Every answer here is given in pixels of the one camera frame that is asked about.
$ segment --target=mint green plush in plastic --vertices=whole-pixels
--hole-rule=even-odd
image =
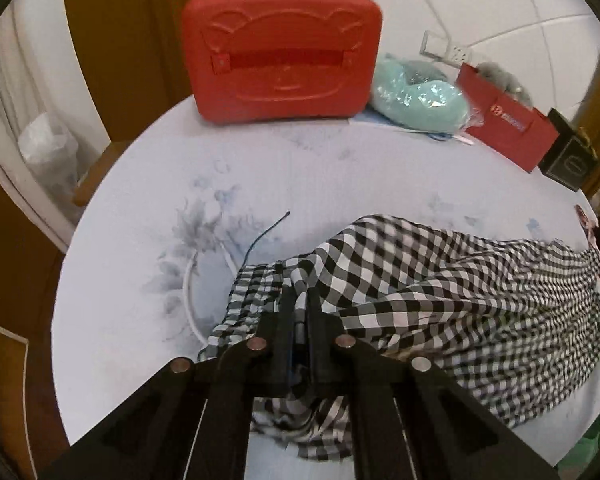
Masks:
[[[466,126],[470,106],[462,91],[430,63],[390,55],[376,62],[369,104],[404,127],[452,134]]]

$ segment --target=white curtain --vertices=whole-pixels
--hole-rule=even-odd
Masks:
[[[66,252],[75,226],[37,183],[17,145],[27,124],[45,111],[22,55],[12,3],[0,17],[0,185],[29,220]]]

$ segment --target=black and white gingham fabric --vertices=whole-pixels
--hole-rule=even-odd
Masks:
[[[390,216],[361,218],[315,251],[245,266],[204,358],[250,337],[293,286],[296,338],[306,291],[379,352],[429,355],[513,427],[558,405],[600,358],[600,258],[560,240],[493,241]],[[347,399],[257,399],[252,429],[337,460],[351,453]]]

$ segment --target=red case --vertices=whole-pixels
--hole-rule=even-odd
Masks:
[[[198,110],[215,123],[353,116],[381,26],[372,0],[191,0],[182,39]]]
[[[531,173],[558,138],[551,121],[481,78],[470,65],[462,65],[456,84],[484,115],[483,126],[467,132]]]

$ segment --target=black box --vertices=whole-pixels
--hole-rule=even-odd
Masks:
[[[559,136],[538,167],[545,176],[577,191],[597,166],[596,153],[555,108],[551,108],[547,117]]]

